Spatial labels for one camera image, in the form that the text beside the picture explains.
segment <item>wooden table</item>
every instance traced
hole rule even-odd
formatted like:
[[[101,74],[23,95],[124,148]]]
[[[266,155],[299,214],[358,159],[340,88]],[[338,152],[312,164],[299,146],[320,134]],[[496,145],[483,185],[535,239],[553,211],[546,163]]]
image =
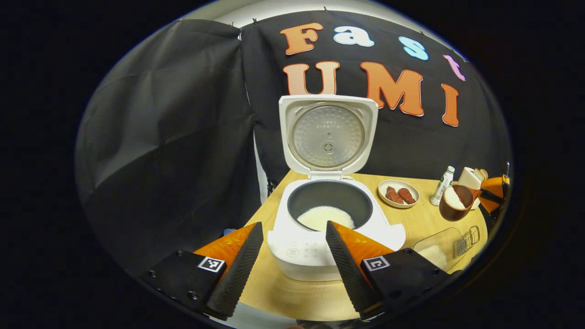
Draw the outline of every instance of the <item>wooden table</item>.
[[[372,194],[376,196],[391,225],[402,224],[404,226],[407,239],[403,248],[412,248],[418,241],[449,227],[455,227],[461,234],[464,234],[470,227],[477,225],[480,233],[479,242],[465,254],[463,259],[449,273],[465,268],[471,258],[486,244],[486,222],[479,209],[470,211],[460,221],[450,222],[441,217],[439,207],[431,204],[429,199],[435,192],[438,180],[365,174],[350,174],[349,176],[362,182],[370,189]],[[292,170],[288,172],[282,182],[246,224],[262,222],[264,242],[239,301],[268,313],[301,320],[339,321],[359,318],[359,314],[353,309],[349,296],[340,280],[302,282],[289,279],[280,272],[274,256],[268,248],[267,234],[274,227],[276,212],[278,211],[284,188],[292,181],[306,178],[306,175]],[[399,179],[414,186],[420,194],[418,203],[407,209],[398,209],[387,205],[377,192],[380,182],[387,179]]]

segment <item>button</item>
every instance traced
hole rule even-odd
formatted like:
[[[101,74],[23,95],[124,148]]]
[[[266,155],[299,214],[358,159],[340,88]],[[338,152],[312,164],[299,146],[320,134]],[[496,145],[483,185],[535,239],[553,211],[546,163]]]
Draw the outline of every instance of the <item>button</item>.
[[[287,250],[287,255],[289,257],[296,257],[296,256],[298,256],[298,254],[299,254],[299,251],[297,248],[290,248],[289,250]]]

